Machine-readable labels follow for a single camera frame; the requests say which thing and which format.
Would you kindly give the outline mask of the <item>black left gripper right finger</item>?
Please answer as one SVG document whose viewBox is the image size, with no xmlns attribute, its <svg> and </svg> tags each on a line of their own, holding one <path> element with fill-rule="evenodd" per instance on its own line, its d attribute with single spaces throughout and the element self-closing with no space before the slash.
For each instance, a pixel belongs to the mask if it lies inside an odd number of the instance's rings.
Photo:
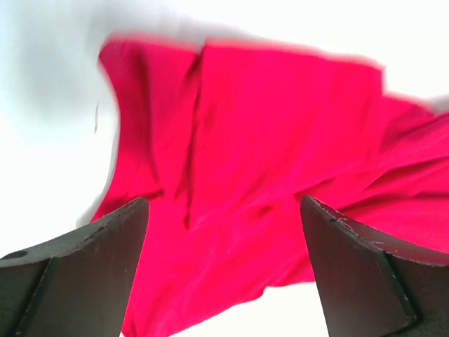
<svg viewBox="0 0 449 337">
<path fill-rule="evenodd" d="M 448 254 L 313 197 L 300 215 L 329 336 L 448 335 Z"/>
</svg>

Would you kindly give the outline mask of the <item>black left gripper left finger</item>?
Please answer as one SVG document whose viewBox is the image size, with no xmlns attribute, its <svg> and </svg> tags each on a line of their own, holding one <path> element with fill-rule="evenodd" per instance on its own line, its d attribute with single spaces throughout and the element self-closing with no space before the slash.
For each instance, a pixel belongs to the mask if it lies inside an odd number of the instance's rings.
<svg viewBox="0 0 449 337">
<path fill-rule="evenodd" d="M 148 220 L 137 198 L 1 258 L 1 335 L 119 336 Z"/>
</svg>

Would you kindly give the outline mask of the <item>red t shirt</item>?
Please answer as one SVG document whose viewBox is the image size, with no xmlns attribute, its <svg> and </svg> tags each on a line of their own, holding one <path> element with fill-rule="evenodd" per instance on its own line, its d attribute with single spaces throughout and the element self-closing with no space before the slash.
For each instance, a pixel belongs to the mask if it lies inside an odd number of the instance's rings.
<svg viewBox="0 0 449 337">
<path fill-rule="evenodd" d="M 268 286 L 312 281 L 305 195 L 448 250 L 448 115 L 384 92 L 379 68 L 273 46 L 118 37 L 99 60 L 120 136 L 95 215 L 137 197 L 151 213 L 126 336 L 171 336 Z"/>
</svg>

